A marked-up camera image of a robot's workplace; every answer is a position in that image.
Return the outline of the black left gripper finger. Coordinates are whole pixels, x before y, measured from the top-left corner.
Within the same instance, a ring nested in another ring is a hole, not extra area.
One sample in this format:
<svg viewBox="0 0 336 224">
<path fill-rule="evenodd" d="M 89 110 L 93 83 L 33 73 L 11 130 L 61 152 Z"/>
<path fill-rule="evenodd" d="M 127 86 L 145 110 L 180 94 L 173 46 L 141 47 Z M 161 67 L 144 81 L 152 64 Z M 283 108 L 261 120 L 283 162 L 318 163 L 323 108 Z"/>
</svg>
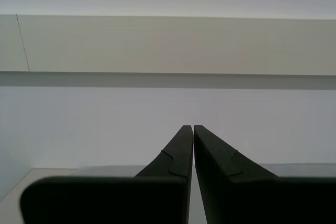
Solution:
<svg viewBox="0 0 336 224">
<path fill-rule="evenodd" d="M 335 223 L 335 179 L 279 177 L 202 125 L 195 167 L 208 223 Z"/>
<path fill-rule="evenodd" d="M 193 130 L 179 129 L 134 177 L 52 176 L 21 194 L 24 223 L 188 223 Z"/>
</svg>

